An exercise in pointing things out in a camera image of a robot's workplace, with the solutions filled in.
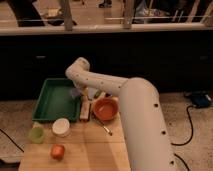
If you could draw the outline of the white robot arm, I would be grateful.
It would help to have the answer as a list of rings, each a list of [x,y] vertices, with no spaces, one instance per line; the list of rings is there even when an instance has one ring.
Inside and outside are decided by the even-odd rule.
[[[82,91],[92,87],[118,97],[131,171],[178,171],[155,86],[141,77],[125,78],[90,72],[77,58],[65,71]]]

